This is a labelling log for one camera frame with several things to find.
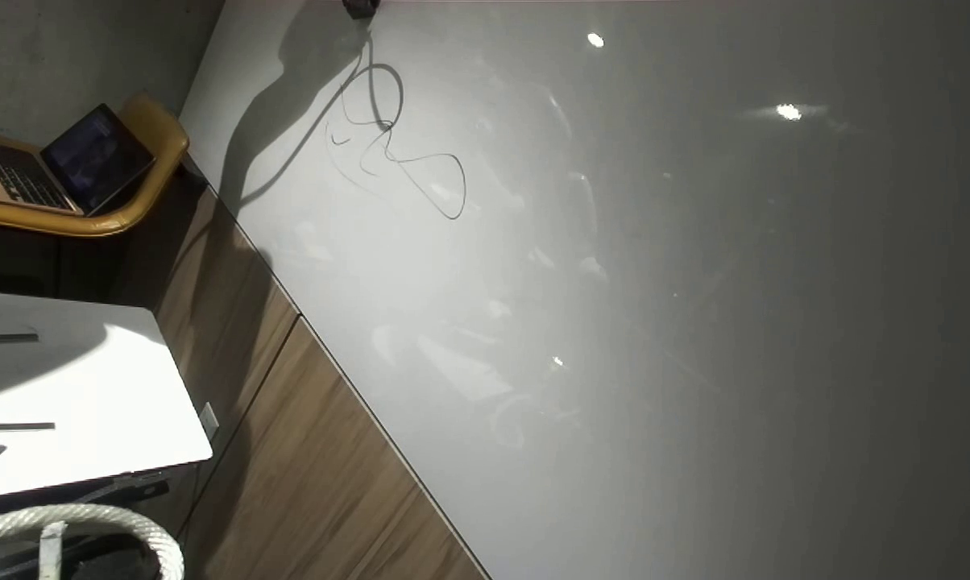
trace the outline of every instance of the wooden floorboard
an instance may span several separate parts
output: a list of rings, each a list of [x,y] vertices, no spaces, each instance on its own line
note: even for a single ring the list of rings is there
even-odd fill
[[[301,321],[187,536],[204,578],[484,578]]]
[[[177,217],[158,217],[129,245],[122,294],[146,303],[191,387],[198,408],[213,408],[215,455],[238,428],[267,368],[298,321],[298,307],[278,286],[264,253],[243,236],[224,203],[204,190]],[[213,464],[175,474],[175,494],[141,508],[185,521]]]

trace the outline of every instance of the white table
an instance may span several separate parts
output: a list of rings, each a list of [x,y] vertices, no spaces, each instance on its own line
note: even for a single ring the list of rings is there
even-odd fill
[[[152,313],[0,294],[0,496],[206,462],[209,442]]]

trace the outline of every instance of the wooden floor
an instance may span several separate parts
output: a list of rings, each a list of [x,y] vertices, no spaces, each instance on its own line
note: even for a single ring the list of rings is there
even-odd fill
[[[150,307],[195,407],[215,411],[215,462],[141,501],[195,578],[487,578],[201,181],[122,239],[0,230],[6,247],[0,290]]]
[[[187,536],[206,578],[481,578],[308,321]]]

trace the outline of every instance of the chair seat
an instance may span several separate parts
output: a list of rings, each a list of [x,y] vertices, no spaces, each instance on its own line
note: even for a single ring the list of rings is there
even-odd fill
[[[109,239],[109,236],[122,236],[134,225],[139,225],[166,197],[175,172],[181,166],[181,161],[187,153],[191,137],[187,137],[185,124],[152,97],[134,97],[119,109],[119,118],[154,158],[152,172],[146,173],[146,181],[136,188],[136,193],[127,203],[119,203],[117,210],[100,211],[100,217],[70,217],[70,211],[48,211],[48,210],[34,210],[34,207],[0,203],[0,225],[59,236],[59,239]]]

